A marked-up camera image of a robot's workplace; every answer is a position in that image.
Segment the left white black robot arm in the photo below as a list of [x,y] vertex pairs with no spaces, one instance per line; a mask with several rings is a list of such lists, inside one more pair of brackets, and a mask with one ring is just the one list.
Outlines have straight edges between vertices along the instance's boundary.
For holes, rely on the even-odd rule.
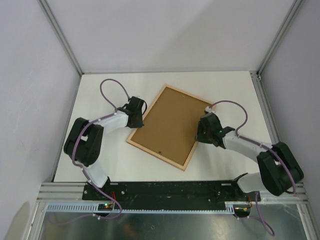
[[105,200],[111,193],[111,188],[106,184],[109,177],[99,162],[103,136],[121,128],[143,127],[143,114],[147,107],[145,100],[133,96],[124,106],[117,107],[114,113],[91,121],[82,117],[74,121],[63,152],[94,185],[93,194],[98,199]]

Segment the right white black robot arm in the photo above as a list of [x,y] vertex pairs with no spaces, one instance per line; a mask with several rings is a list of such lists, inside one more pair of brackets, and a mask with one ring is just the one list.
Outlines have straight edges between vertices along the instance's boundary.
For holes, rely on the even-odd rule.
[[269,144],[237,134],[230,126],[222,127],[213,112],[203,115],[195,139],[200,143],[234,151],[258,164],[259,172],[245,173],[234,181],[231,196],[242,201],[250,192],[268,191],[274,196],[294,194],[304,173],[289,146],[284,142]]

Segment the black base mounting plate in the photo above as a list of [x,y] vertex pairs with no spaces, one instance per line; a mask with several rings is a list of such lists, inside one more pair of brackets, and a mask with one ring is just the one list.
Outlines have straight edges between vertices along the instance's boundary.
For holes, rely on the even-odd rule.
[[108,182],[100,190],[86,183],[84,201],[106,201],[108,194],[124,210],[217,211],[226,202],[260,199],[253,191],[243,192],[234,180],[220,181],[129,181]]

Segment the shiny metal floor sheet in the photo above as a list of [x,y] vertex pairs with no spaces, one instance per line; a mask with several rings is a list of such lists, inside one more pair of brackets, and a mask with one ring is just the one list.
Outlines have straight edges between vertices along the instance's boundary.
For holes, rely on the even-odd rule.
[[[308,210],[302,204],[260,204],[249,218],[205,213],[47,212],[40,240],[316,240]],[[269,235],[258,217],[270,225]]]

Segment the left aluminium corner post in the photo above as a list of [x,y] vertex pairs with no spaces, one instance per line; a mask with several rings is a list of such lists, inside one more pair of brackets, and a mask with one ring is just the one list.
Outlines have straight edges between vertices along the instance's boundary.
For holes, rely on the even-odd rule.
[[57,21],[57,18],[51,9],[49,3],[47,0],[37,0],[41,10],[43,11],[49,25],[51,26],[56,38],[60,42],[61,47],[63,48],[64,52],[66,53],[68,59],[70,60],[73,68],[77,72],[77,74],[81,77],[84,72],[82,71],[82,68],[65,36],[63,33],[63,30],[60,26],[60,24]]

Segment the aluminium corner post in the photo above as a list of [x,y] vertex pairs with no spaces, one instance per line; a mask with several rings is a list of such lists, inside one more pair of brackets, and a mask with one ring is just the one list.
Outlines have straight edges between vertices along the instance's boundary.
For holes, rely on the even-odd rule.
[[256,71],[258,76],[261,76],[264,70],[266,69],[268,63],[271,61],[273,55],[276,53],[278,47],[280,46],[281,42],[285,38],[288,30],[290,29],[291,25],[293,24],[295,18],[297,17],[299,11],[301,10],[305,0],[294,0],[291,7],[289,8],[282,24],[280,25],[270,47],[268,48],[265,56],[259,68]]
[[63,33],[63,30],[60,26],[60,24],[57,21],[57,18],[51,9],[49,3],[47,0],[37,0],[41,10],[43,11],[49,25],[51,26],[56,38],[60,42],[61,47],[63,48],[64,52],[66,53],[68,59],[70,60],[73,68],[77,72],[77,74],[81,77],[84,72],[82,71],[82,68],[65,36]]

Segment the right aluminium corner post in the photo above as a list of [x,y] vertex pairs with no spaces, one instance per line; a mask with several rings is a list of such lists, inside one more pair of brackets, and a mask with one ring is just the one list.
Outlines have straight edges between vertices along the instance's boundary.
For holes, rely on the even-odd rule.
[[293,24],[295,18],[297,17],[299,11],[301,10],[305,0],[294,0],[291,7],[289,8],[282,24],[280,25],[270,47],[268,48],[265,56],[259,68],[256,71],[258,76],[261,76],[264,70],[266,69],[268,63],[271,61],[273,55],[276,53],[278,47],[280,46],[281,42],[285,38],[288,30],[290,29],[291,25]]

